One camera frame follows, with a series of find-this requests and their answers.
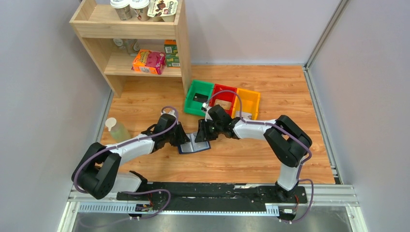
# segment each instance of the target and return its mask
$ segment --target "metal floor panel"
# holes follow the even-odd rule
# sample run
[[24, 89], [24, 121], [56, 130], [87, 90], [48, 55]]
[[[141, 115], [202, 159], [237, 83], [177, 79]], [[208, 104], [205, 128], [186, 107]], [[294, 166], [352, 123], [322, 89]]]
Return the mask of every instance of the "metal floor panel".
[[[300, 214], [305, 207], [300, 207]], [[88, 226], [99, 226], [127, 218], [122, 214], [78, 213], [78, 219]], [[85, 228], [75, 224], [73, 232], [352, 232], [349, 215], [342, 206], [319, 206], [311, 209], [306, 219], [292, 225], [276, 217], [158, 215], [148, 220], [127, 220], [109, 227]]]

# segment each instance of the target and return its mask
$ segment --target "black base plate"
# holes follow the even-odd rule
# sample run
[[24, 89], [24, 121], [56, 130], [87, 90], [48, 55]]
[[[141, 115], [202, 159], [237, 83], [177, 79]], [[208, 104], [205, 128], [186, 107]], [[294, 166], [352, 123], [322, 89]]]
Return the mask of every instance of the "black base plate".
[[[154, 189], [167, 189], [171, 192], [171, 201], [167, 210], [181, 211], [235, 211], [261, 212], [265, 211], [265, 203], [294, 203], [295, 197], [285, 202], [279, 200], [274, 191], [275, 186], [250, 186], [249, 188], [234, 188], [246, 184], [224, 183], [180, 183], [180, 182], [149, 182], [140, 186], [137, 192]], [[305, 188], [298, 186], [295, 195], [299, 203], [307, 203]], [[118, 193], [117, 200], [148, 201], [151, 199], [154, 209], [160, 209], [166, 203], [168, 194], [153, 193], [152, 196], [131, 196]]]

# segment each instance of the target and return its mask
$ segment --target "plastic bottle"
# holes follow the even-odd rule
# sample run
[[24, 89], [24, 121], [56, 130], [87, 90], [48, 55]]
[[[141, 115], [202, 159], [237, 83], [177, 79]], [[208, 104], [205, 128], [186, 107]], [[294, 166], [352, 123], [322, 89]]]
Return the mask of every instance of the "plastic bottle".
[[111, 117], [105, 121], [105, 126], [111, 134], [111, 137], [117, 142], [123, 142], [131, 138], [130, 133], [124, 127], [124, 124], [118, 122], [115, 118]]

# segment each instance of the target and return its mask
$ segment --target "food package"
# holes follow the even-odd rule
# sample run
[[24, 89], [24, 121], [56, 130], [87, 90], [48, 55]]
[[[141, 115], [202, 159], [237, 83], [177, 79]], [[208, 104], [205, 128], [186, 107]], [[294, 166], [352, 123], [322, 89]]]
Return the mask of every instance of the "food package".
[[164, 50], [167, 54], [178, 53], [178, 49], [176, 48], [176, 40], [165, 40]]
[[165, 56], [165, 63], [167, 64], [167, 67], [181, 67], [181, 65], [179, 64], [178, 53], [167, 54]]
[[177, 6], [177, 0], [154, 0], [149, 4], [148, 16], [161, 17], [175, 15]]
[[132, 67], [137, 72], [162, 74], [165, 67], [165, 53], [141, 49]]

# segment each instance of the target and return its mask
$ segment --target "green box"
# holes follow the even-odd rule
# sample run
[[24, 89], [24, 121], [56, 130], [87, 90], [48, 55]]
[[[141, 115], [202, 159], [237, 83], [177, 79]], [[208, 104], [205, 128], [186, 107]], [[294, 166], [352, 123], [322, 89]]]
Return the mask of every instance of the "green box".
[[176, 45], [172, 45], [172, 44], [165, 44], [164, 50], [165, 50], [165, 53], [167, 54], [178, 53], [178, 49], [176, 48]]
[[184, 112], [205, 117], [205, 113], [201, 110], [202, 103], [212, 96], [213, 90], [214, 83], [193, 80], [185, 98]]
[[180, 67], [178, 53], [167, 54], [165, 56], [165, 63], [167, 64], [167, 67]]

